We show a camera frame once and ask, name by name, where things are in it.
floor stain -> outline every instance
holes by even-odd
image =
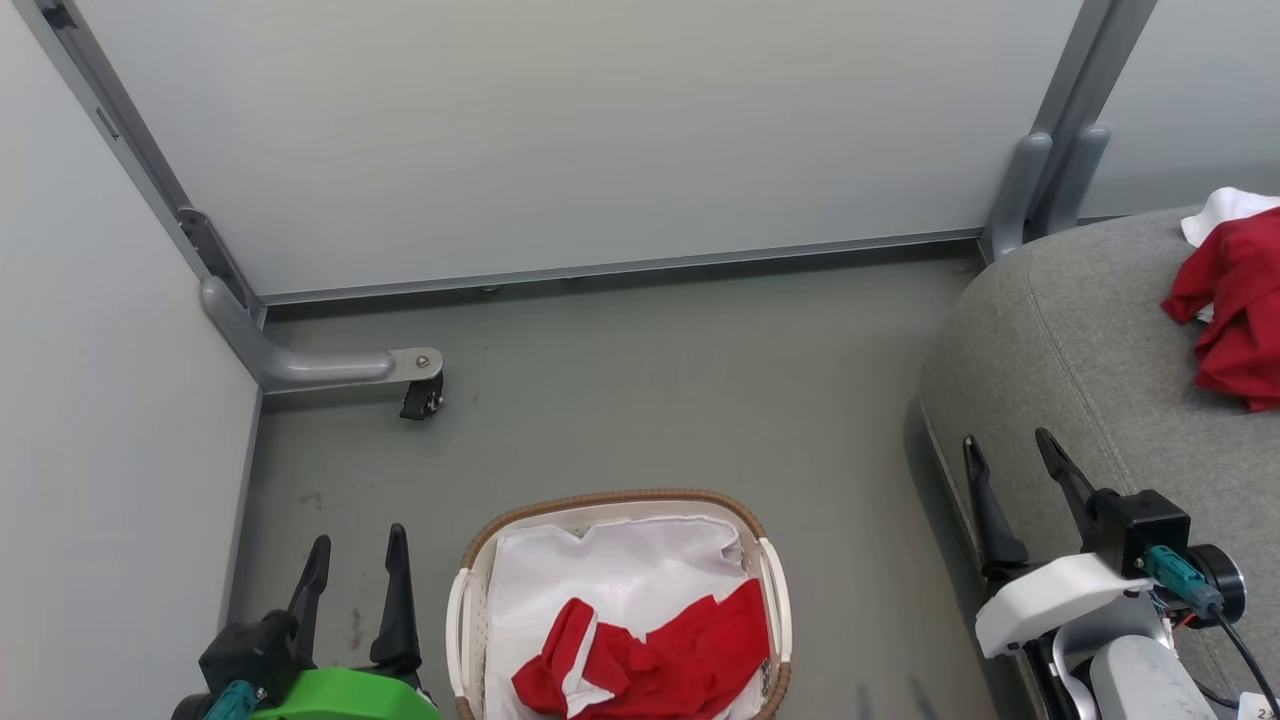
[[[365,642],[365,629],[360,626],[360,611],[355,607],[351,609],[351,642],[347,644],[351,650],[360,650],[360,643]]]
[[[867,685],[858,683],[858,720],[872,720],[872,696],[867,692]]]
[[[316,510],[324,510],[324,496],[319,492],[308,492],[298,496],[298,505],[315,505]]]
[[[924,685],[920,684],[920,679],[911,675],[911,694],[915,696],[915,707],[920,711],[920,717],[924,720],[938,720],[938,714],[933,711],[933,703],[929,702],[929,696],[924,692]]]

red cloth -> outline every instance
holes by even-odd
[[[760,582],[742,583],[723,602],[707,596],[641,642],[625,628],[595,621],[595,610],[568,601],[543,652],[512,678],[530,710],[567,717],[566,676],[591,635],[581,679],[613,694],[573,720],[614,717],[708,720],[742,692],[769,657]]]
[[[1280,407],[1280,208],[1220,223],[1183,264],[1161,307],[1179,323],[1213,304],[1196,343],[1196,384]]]

sofa seam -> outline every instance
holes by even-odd
[[[1132,475],[1129,474],[1129,469],[1125,466],[1124,459],[1120,457],[1120,451],[1116,448],[1115,441],[1111,438],[1111,433],[1108,433],[1106,427],[1101,423],[1101,420],[1098,420],[1098,411],[1093,404],[1093,398],[1084,388],[1084,383],[1080,380],[1079,375],[1071,369],[1071,365],[1068,363],[1066,351],[1059,342],[1057,336],[1055,334],[1055,328],[1052,327],[1052,323],[1050,323],[1048,318],[1044,314],[1044,309],[1041,305],[1039,295],[1036,292],[1036,284],[1032,282],[1032,272],[1036,269],[1036,263],[1039,260],[1039,255],[1041,252],[1032,254],[1032,256],[1027,263],[1027,272],[1023,275],[1023,282],[1027,287],[1027,295],[1032,299],[1032,305],[1034,310],[1033,314],[1036,315],[1036,320],[1039,323],[1041,331],[1044,333],[1044,336],[1050,341],[1050,345],[1053,347],[1053,354],[1057,357],[1059,366],[1062,369],[1062,373],[1066,375],[1068,382],[1070,382],[1071,387],[1075,389],[1075,393],[1079,396],[1089,427],[1093,428],[1093,430],[1098,434],[1098,437],[1102,438],[1102,442],[1106,445],[1107,462],[1111,465],[1111,469],[1116,471],[1117,479],[1124,486],[1126,486],[1120,489],[1125,491],[1126,493],[1137,492],[1134,489],[1134,483]]]
[[[978,556],[978,528],[973,524],[969,518],[970,514],[965,512],[960,502],[960,486],[956,483],[955,477],[951,474],[951,465],[947,462],[946,454],[942,450],[942,443],[938,442],[937,433],[933,430],[933,423],[929,421],[929,413],[924,407],[924,398],[916,400],[920,409],[920,419],[924,421],[924,430],[929,436],[929,446],[933,448],[933,455],[937,457],[938,466],[942,470],[942,482],[947,486],[947,496],[951,498],[951,503],[960,516],[960,523],[964,525],[965,537],[969,539],[969,547],[975,552],[975,559],[978,564],[982,564]]]
[[[1039,295],[1037,295],[1036,286],[1032,282],[1032,272],[1036,268],[1036,263],[1039,260],[1038,255],[1039,254],[1036,252],[1032,255],[1032,258],[1028,259],[1027,272],[1024,273],[1024,283],[1027,287],[1027,293],[1028,296],[1030,296],[1032,304],[1034,305],[1036,319],[1041,324],[1041,329],[1044,332],[1050,343],[1052,345],[1053,352],[1057,356],[1059,365],[1062,368],[1064,374],[1068,377],[1068,380],[1071,383],[1073,388],[1079,395],[1089,425],[1098,433],[1098,436],[1106,443],[1107,461],[1111,464],[1112,469],[1117,471],[1117,479],[1121,480],[1125,486],[1128,486],[1121,489],[1125,493],[1134,493],[1137,492],[1137,488],[1133,480],[1133,475],[1129,473],[1129,469],[1124,462],[1124,457],[1120,456],[1120,451],[1116,448],[1115,441],[1111,438],[1111,433],[1108,433],[1106,428],[1102,425],[1102,423],[1098,420],[1097,409],[1094,407],[1093,400],[1089,396],[1088,391],[1084,388],[1084,383],[1080,382],[1079,375],[1076,375],[1076,373],[1071,369],[1071,365],[1066,361],[1066,352],[1062,348],[1061,343],[1057,341],[1057,334],[1055,334],[1053,332],[1052,323],[1050,323],[1048,318],[1044,314],[1043,306],[1041,305]],[[1212,642],[1210,642],[1208,638],[1201,637],[1199,634],[1193,635],[1192,642],[1189,644],[1198,647],[1203,653],[1203,656],[1208,660],[1207,665],[1210,666],[1210,671],[1213,675],[1216,675],[1215,679],[1220,683],[1219,687],[1225,685],[1230,693],[1239,694],[1235,683],[1230,678],[1230,673],[1228,673],[1226,664],[1224,662],[1221,653],[1217,651],[1217,647]]]

teal connector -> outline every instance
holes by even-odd
[[[253,688],[244,680],[236,680],[218,696],[218,702],[209,708],[205,720],[248,720],[255,710],[257,696],[253,694]]]
[[[1147,551],[1147,573],[1170,592],[1183,598],[1192,612],[1216,620],[1222,614],[1222,593],[1208,584],[1204,575],[1167,546],[1157,544]]]

caster wheel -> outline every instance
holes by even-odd
[[[429,380],[413,380],[404,392],[404,405],[401,418],[406,420],[425,420],[435,415],[444,402],[444,370]]]

